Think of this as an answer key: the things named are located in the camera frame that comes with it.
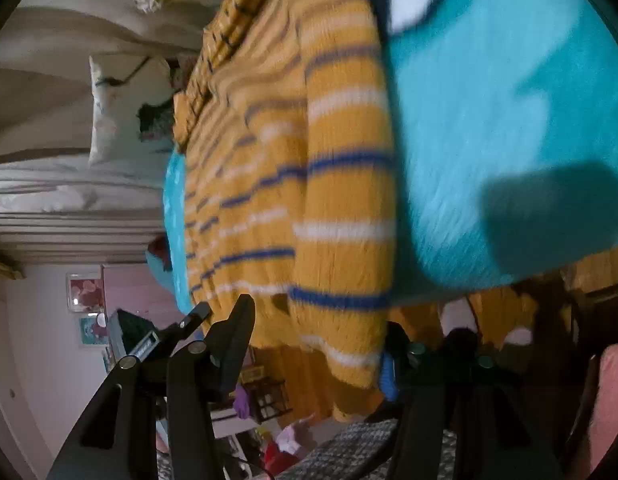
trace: white triangle shape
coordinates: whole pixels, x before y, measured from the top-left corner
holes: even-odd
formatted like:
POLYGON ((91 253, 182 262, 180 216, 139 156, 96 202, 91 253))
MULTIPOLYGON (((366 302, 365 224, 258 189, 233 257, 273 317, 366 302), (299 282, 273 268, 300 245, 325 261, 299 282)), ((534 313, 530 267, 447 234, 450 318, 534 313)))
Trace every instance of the white triangle shape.
POLYGON ((434 0, 389 0, 389 34, 399 34, 421 22, 434 0))

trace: purple cloth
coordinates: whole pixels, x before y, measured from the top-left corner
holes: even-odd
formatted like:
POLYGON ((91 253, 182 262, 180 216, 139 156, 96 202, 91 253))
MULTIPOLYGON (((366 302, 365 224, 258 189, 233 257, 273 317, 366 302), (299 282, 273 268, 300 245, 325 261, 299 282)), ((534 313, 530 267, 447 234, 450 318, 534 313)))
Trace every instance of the purple cloth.
POLYGON ((233 409, 240 418, 250 417, 251 410, 249 409, 249 394, 240 383, 238 383, 238 386, 235 389, 233 409))

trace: teal plush toy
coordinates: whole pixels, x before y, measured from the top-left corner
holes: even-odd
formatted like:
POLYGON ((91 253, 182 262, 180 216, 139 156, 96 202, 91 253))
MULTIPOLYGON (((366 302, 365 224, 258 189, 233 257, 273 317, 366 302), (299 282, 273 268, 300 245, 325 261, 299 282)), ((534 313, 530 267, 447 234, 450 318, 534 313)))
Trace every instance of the teal plush toy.
POLYGON ((588 0, 371 0, 398 153, 396 300, 618 243, 618 44, 588 0))

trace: pillow with animal print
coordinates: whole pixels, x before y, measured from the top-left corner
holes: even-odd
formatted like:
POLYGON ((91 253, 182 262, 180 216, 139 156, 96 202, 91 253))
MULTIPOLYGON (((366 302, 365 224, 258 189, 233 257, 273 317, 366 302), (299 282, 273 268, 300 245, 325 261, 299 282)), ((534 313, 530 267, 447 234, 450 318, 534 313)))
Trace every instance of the pillow with animal print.
POLYGON ((173 94, 186 86, 191 55, 90 56, 93 131, 89 164, 143 158, 173 148, 173 94))

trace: pink fuzzy fabric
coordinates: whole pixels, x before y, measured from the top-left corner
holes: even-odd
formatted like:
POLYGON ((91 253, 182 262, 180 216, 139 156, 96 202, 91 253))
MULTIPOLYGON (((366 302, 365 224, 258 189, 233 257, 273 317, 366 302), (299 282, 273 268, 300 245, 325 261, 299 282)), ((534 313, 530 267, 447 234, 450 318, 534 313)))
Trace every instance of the pink fuzzy fabric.
POLYGON ((588 435, 578 448, 569 480, 586 479, 598 466, 618 435, 618 344, 609 346, 600 360, 598 394, 588 435))

